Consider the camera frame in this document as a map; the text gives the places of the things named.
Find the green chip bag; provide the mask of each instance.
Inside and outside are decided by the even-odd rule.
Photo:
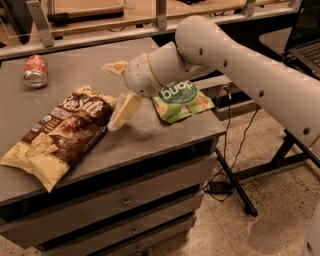
[[[190,81],[170,83],[152,100],[160,118],[170,124],[214,107]]]

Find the black metal frame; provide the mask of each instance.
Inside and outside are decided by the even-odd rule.
[[[307,159],[310,159],[317,167],[320,168],[320,160],[305,145],[298,141],[288,130],[284,130],[284,132],[286,134],[286,137],[284,138],[284,141],[278,149],[277,153],[274,155],[274,157],[269,163],[248,168],[237,173],[233,173],[231,171],[228,164],[225,162],[224,158],[220,154],[219,150],[216,149],[216,154],[218,155],[219,163],[223,167],[224,171],[229,177],[231,184],[237,190],[239,196],[245,204],[245,212],[247,214],[252,215],[253,217],[258,216],[258,211],[255,209],[254,205],[251,203],[247,194],[240,185],[240,180],[267,173],[291,164],[305,161]],[[294,145],[297,145],[302,152],[286,157],[287,153]]]

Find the soda can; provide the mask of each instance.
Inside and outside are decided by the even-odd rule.
[[[28,57],[23,75],[24,82],[32,88],[40,88],[48,81],[48,62],[40,55]]]

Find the speckled floor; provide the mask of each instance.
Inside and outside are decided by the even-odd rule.
[[[253,102],[235,105],[227,140],[227,160],[232,164],[243,132],[254,114]],[[227,109],[219,118],[227,126]],[[260,109],[246,133],[233,171],[267,163],[282,144],[283,128]],[[224,138],[218,148],[223,152]],[[293,148],[291,154],[298,152]],[[309,161],[269,174],[242,180],[244,190],[258,210],[258,216],[244,213],[237,192],[219,202],[205,194],[197,210],[195,226],[149,250],[149,256],[299,256],[310,218],[320,200],[320,172]],[[0,237],[1,256],[40,255],[33,248],[22,250]]]

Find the metal rail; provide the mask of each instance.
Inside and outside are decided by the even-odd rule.
[[[164,0],[156,0],[156,26],[152,28],[143,28],[136,29],[132,31],[120,31],[112,34],[102,34],[99,36],[89,36],[84,38],[72,38],[72,39],[63,39],[63,40],[54,40],[49,31],[48,21],[45,18],[43,10],[38,8],[38,0],[28,0],[28,6],[31,8],[31,15],[35,21],[36,28],[40,35],[41,42],[16,46],[16,47],[5,47],[0,49],[0,61],[25,57],[30,54],[44,54],[51,53],[61,50],[75,49],[84,46],[93,46],[104,43],[112,43],[129,39],[137,39],[142,37],[168,34],[175,31],[178,26],[177,23],[172,23],[171,25],[167,24],[167,15],[166,15],[166,2]],[[286,8],[279,8],[264,12],[254,12],[255,0],[247,0],[244,10],[241,14],[219,16],[213,19],[213,22],[217,24],[227,24],[234,22],[242,22],[247,20],[254,19],[263,19],[269,17],[275,17],[285,14],[296,13],[298,7],[301,4],[301,0],[291,0]]]

